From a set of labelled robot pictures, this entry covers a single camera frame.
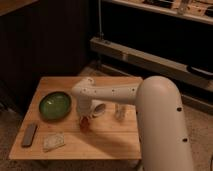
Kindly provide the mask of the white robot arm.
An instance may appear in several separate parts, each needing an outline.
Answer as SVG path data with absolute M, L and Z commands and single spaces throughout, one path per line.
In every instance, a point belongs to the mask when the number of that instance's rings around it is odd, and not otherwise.
M 90 115 L 94 100 L 135 107 L 142 137 L 142 171 L 194 171 L 181 95 L 170 79 L 151 76 L 139 83 L 96 86 L 87 77 L 71 92 L 81 117 Z

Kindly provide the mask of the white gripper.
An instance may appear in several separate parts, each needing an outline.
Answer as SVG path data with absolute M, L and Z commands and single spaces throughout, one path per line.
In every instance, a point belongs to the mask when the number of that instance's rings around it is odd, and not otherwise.
M 80 117 L 99 117 L 104 114 L 106 104 L 100 100 L 78 100 L 76 111 Z

